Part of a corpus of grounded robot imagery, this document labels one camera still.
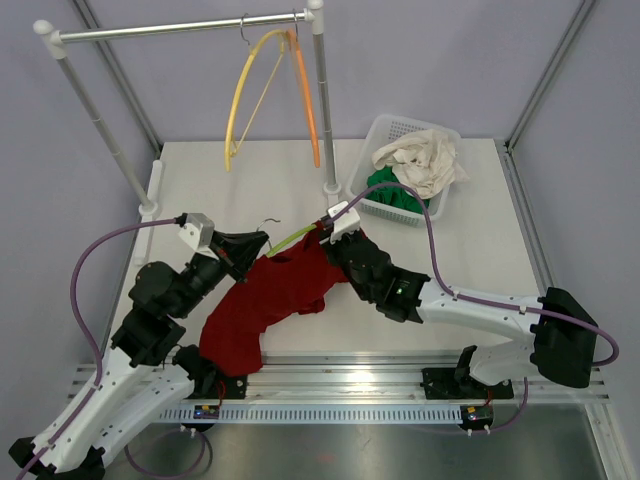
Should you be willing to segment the green hanger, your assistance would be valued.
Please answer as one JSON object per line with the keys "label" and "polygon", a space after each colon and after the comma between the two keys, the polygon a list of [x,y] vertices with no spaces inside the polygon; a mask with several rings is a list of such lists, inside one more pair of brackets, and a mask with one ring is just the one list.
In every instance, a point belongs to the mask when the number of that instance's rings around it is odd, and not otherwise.
{"label": "green hanger", "polygon": [[[280,222],[281,222],[280,219],[276,219],[276,218],[273,218],[273,217],[268,217],[268,218],[264,219],[257,226],[257,228],[255,229],[255,232],[256,233],[261,232],[262,231],[262,227],[267,223],[279,224]],[[294,241],[297,241],[297,240],[303,238],[306,234],[312,232],[316,228],[317,228],[317,225],[315,223],[307,225],[307,226],[305,226],[305,227],[293,232],[292,234],[290,234],[289,236],[287,236],[286,238],[284,238],[283,240],[278,242],[276,245],[273,245],[272,242],[270,240],[268,240],[267,241],[267,245],[269,246],[269,250],[264,254],[264,256],[267,257],[267,258],[272,258],[276,254],[281,252],[285,247],[289,246]]]}

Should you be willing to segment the red t shirt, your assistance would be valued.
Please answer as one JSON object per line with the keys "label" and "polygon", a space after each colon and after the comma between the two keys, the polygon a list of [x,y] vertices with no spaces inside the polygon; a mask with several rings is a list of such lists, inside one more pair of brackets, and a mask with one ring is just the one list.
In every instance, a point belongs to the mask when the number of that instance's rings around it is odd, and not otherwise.
{"label": "red t shirt", "polygon": [[317,228],[290,248],[255,261],[244,283],[233,285],[207,317],[199,353],[228,377],[263,367],[260,337],[293,314],[316,314],[324,297],[347,278],[329,263]]}

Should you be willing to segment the green t shirt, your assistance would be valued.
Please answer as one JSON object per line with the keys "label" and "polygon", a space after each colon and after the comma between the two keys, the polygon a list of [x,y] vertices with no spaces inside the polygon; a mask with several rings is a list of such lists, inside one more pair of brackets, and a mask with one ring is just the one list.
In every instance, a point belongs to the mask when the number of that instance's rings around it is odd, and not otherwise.
{"label": "green t shirt", "polygon": [[[398,183],[399,180],[393,173],[391,167],[385,167],[381,170],[375,170],[367,178],[367,187],[382,183]],[[402,188],[398,187],[384,187],[370,192],[367,199],[381,203],[387,206],[398,208],[401,210],[409,211],[412,213],[421,213],[422,209],[419,206],[418,201]]]}

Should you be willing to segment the white t shirt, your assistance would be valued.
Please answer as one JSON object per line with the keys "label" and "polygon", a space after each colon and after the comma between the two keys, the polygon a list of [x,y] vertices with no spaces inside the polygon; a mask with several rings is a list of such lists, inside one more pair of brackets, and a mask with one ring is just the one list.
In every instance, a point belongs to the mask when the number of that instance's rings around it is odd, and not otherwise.
{"label": "white t shirt", "polygon": [[371,155],[376,170],[391,167],[399,182],[421,199],[431,199],[469,175],[459,164],[455,138],[440,129],[415,131],[399,137]]}

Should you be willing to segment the orange hanger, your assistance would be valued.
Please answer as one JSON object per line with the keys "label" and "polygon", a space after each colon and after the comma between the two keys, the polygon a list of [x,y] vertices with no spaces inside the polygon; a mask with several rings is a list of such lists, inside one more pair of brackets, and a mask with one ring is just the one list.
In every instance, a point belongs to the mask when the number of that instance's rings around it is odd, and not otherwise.
{"label": "orange hanger", "polygon": [[304,55],[299,42],[297,12],[293,10],[292,14],[294,17],[294,27],[287,30],[289,52],[292,64],[294,66],[294,73],[296,76],[301,105],[308,128],[309,140],[313,154],[313,164],[316,168],[319,168],[321,166],[321,155],[313,101],[311,97],[310,83],[308,79]]}

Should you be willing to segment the yellow hanger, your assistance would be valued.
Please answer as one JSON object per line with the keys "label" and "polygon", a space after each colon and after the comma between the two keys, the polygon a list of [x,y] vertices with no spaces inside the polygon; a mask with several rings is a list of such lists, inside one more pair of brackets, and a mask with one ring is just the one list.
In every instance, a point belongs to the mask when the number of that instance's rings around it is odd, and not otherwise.
{"label": "yellow hanger", "polygon": [[[281,28],[267,31],[248,48],[246,61],[241,69],[233,92],[224,136],[224,168],[230,173],[235,157],[246,143],[255,118],[262,107],[276,74],[284,60],[288,46],[288,34]],[[263,75],[263,86],[257,87],[254,70],[260,67],[261,57],[271,56],[269,74]]]}

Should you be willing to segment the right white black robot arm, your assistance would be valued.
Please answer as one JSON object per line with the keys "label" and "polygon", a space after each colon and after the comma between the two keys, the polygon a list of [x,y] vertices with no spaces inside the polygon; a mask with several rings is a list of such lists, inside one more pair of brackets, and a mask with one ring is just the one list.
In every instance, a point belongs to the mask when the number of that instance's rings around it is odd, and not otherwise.
{"label": "right white black robot arm", "polygon": [[442,287],[426,274],[395,266],[361,230],[337,240],[324,233],[321,245],[358,297],[385,317],[503,337],[498,345],[465,347],[453,367],[425,369],[427,398],[511,399],[513,381],[536,374],[564,387],[589,386],[597,324],[569,292],[550,287],[541,297],[509,297]]}

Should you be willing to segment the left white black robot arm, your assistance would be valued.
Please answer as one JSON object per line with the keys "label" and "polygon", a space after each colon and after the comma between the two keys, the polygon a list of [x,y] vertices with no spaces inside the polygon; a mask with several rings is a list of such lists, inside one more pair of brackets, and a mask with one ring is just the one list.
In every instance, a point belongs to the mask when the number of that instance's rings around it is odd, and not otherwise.
{"label": "left white black robot arm", "polygon": [[142,267],[132,309],[111,338],[99,370],[55,421],[9,450],[20,473],[39,479],[101,479],[106,467],[167,408],[191,396],[222,397],[214,364],[195,345],[179,346],[179,320],[225,278],[243,281],[268,236],[263,231],[182,233],[197,250],[181,272],[164,262]]}

